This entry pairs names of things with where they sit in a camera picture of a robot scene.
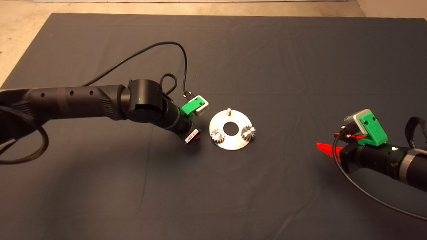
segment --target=metal plate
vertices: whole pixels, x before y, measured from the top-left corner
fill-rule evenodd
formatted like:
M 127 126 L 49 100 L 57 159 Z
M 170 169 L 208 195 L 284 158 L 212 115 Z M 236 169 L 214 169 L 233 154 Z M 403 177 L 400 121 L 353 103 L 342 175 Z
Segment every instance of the metal plate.
M 234 136 L 224 134 L 224 141 L 215 144 L 226 150 L 238 150 L 248 145 L 249 141 L 244 140 L 241 133 L 245 126 L 252 126 L 252 123 L 245 114 L 230 108 L 215 114 L 209 124 L 209 133 L 211 134 L 215 129 L 224 131 L 224 125 L 228 122 L 235 123 L 239 131 Z

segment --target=gray tablecloth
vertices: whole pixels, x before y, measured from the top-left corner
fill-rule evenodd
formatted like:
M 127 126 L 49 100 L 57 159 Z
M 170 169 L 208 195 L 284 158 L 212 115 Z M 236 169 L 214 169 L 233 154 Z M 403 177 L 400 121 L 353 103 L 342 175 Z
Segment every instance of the gray tablecloth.
M 77 86 L 158 41 L 184 45 L 187 88 L 210 103 L 195 119 L 201 141 L 185 146 L 130 121 L 52 120 L 41 158 L 0 166 L 0 239 L 427 238 L 426 223 L 366 198 L 316 148 L 365 108 L 390 143 L 406 146 L 407 119 L 427 117 L 424 19 L 53 14 L 3 88 Z M 176 46 L 152 49 L 97 84 L 167 72 L 180 86 Z M 171 96 L 185 103 L 180 90 Z M 257 129 L 235 152 L 208 133 L 229 107 Z M 2 158 L 39 142 L 32 134 Z M 426 193 L 370 170 L 352 177 L 427 215 Z

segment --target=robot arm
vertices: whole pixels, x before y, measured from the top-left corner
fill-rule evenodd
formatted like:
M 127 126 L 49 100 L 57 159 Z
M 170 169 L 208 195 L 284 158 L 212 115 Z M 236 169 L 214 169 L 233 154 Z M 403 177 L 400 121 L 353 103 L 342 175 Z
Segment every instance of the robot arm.
M 123 85 L 0 90 L 0 106 L 30 116 L 38 126 L 51 119 L 109 117 L 152 123 L 176 133 L 185 144 L 200 129 L 173 104 L 157 82 L 147 79 Z M 0 148 L 32 133 L 35 128 L 10 112 L 0 111 Z

